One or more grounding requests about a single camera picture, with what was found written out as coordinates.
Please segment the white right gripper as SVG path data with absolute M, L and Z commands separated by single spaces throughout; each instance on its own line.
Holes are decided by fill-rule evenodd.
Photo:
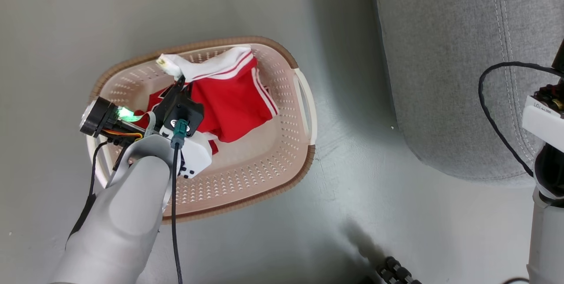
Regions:
M 564 78 L 564 41 L 554 57 L 552 70 Z M 564 84 L 548 84 L 528 96 L 522 127 L 545 143 L 564 151 Z

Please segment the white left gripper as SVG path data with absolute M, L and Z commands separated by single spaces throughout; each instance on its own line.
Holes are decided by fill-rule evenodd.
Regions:
M 87 106 L 79 130 L 88 138 L 105 137 L 108 146 L 122 148 L 111 168 L 111 179 L 126 178 L 128 169 L 145 158 L 165 164 L 157 172 L 163 178 L 171 174 L 194 177 L 210 166 L 212 149 L 197 132 L 203 105 L 191 101 L 192 86 L 181 75 L 174 85 L 175 96 L 167 96 L 163 108 L 141 115 L 102 97 Z

